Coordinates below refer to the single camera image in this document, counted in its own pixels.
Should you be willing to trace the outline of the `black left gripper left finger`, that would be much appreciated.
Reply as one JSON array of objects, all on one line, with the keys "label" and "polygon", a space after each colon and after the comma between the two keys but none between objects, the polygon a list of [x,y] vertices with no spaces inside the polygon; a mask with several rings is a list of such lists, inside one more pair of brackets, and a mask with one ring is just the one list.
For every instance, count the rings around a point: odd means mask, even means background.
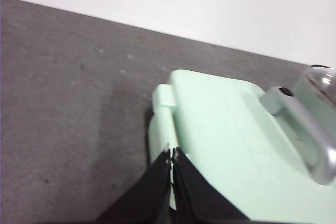
[{"label": "black left gripper left finger", "polygon": [[97,223],[167,223],[171,152],[167,144],[141,178],[97,219]]}]

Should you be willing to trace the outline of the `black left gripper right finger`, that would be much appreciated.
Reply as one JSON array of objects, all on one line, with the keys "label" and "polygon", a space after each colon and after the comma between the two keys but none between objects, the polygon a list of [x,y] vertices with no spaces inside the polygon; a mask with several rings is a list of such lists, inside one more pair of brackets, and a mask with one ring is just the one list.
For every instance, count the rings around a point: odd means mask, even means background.
[{"label": "black left gripper right finger", "polygon": [[192,164],[183,151],[173,151],[173,191],[177,223],[249,223]]}]

